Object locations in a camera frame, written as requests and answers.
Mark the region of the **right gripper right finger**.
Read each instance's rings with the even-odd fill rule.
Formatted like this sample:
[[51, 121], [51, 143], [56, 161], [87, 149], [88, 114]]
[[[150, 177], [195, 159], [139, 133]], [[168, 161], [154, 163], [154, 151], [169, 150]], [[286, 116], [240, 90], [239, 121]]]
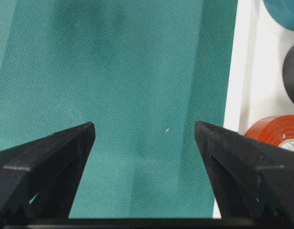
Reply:
[[195, 140], [222, 218], [294, 221], [294, 153], [210, 123]]

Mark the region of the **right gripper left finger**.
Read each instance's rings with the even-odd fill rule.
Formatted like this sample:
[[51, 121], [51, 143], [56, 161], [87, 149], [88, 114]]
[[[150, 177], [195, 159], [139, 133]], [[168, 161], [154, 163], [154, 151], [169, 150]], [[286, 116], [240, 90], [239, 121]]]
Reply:
[[87, 122], [0, 151], [0, 221], [68, 218], [94, 141]]

